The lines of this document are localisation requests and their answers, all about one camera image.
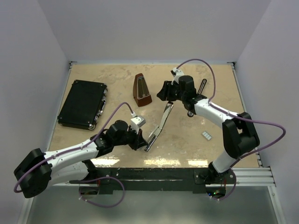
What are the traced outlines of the black ribbed briefcase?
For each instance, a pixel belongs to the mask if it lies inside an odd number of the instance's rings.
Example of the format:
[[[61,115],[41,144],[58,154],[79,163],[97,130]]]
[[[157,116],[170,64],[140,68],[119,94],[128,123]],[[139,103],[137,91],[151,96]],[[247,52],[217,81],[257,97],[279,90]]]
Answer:
[[[75,80],[57,117],[60,125],[94,130],[106,104],[105,83]]]

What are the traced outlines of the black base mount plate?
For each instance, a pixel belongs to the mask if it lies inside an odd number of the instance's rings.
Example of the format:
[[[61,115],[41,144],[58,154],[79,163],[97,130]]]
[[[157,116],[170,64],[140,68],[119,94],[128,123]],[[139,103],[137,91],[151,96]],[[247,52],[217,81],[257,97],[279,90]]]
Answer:
[[[96,168],[82,181],[70,183],[97,184],[100,194],[112,194],[122,190],[112,178],[126,191],[187,191],[216,197],[226,194],[227,185],[236,184],[232,170],[217,174],[209,168]]]

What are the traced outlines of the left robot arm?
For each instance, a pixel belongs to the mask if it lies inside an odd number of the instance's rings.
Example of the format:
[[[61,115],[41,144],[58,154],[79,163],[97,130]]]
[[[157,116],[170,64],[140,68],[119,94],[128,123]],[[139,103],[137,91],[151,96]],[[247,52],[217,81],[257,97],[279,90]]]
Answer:
[[[91,160],[111,153],[116,146],[128,145],[133,150],[146,146],[141,129],[145,123],[138,116],[132,118],[130,124],[117,120],[78,145],[50,152],[32,150],[14,170],[17,179],[14,192],[32,198],[57,183],[94,182],[97,172]]]

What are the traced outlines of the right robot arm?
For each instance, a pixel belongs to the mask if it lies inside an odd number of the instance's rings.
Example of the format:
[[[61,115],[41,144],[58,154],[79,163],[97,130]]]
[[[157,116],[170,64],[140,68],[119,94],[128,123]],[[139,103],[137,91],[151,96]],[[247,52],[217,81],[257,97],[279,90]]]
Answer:
[[[164,81],[157,97],[168,102],[179,100],[187,111],[206,118],[222,129],[224,151],[209,164],[205,176],[207,183],[219,183],[237,159],[260,144],[248,113],[230,114],[216,110],[206,96],[197,93],[191,76],[181,76],[177,82]]]

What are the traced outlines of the staple strips pack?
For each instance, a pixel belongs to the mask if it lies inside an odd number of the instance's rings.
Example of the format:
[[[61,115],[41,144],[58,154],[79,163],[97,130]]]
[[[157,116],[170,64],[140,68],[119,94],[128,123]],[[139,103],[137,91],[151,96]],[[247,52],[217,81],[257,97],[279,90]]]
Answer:
[[[202,136],[207,140],[207,141],[210,141],[212,139],[212,136],[207,132],[207,131],[204,131],[202,133]]]

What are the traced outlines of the aluminium frame rail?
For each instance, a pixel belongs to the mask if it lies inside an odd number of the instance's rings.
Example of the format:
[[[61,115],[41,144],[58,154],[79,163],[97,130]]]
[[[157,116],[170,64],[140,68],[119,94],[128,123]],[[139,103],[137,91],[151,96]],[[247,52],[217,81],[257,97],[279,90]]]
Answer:
[[[107,105],[99,124],[105,123],[115,107],[126,101],[147,123],[146,134],[160,122],[165,103],[153,98],[137,107],[133,100],[134,77],[145,76],[149,91],[156,95],[164,80],[171,78],[172,64],[76,64],[70,69],[65,90],[75,79],[108,85]],[[212,139],[207,141],[202,133]],[[210,121],[188,118],[176,103],[163,132],[148,152],[118,147],[95,160],[99,168],[205,168],[221,152],[221,131]],[[61,183],[31,200],[22,224],[275,224],[272,198],[275,186],[270,168],[259,166],[251,155],[234,172],[236,184],[227,185],[230,196],[209,199],[206,194],[187,191],[127,191],[122,203],[100,208],[78,198],[78,186]]]

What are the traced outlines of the brown wooden metronome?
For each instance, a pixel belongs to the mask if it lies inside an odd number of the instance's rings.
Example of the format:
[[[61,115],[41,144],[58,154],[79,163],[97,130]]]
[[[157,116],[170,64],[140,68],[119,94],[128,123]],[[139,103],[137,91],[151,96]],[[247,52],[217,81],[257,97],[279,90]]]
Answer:
[[[133,98],[138,107],[146,106],[152,102],[151,94],[142,73],[137,74],[134,78]]]

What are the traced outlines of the grey black stapler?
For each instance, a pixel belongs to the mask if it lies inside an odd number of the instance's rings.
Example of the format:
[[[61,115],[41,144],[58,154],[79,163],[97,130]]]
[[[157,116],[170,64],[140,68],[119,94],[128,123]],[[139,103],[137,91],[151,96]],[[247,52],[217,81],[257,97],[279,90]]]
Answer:
[[[145,152],[148,152],[153,144],[155,143],[155,141],[158,139],[159,135],[161,134],[164,126],[165,126],[165,123],[168,119],[168,116],[170,115],[171,111],[173,109],[173,103],[172,102],[168,102],[164,108],[164,113],[162,115],[162,118],[161,118],[161,121],[160,121],[160,124],[158,126],[156,126],[154,128],[154,130],[151,132],[151,134],[149,135],[149,138],[148,138],[148,144],[147,146],[144,148],[144,151]]]

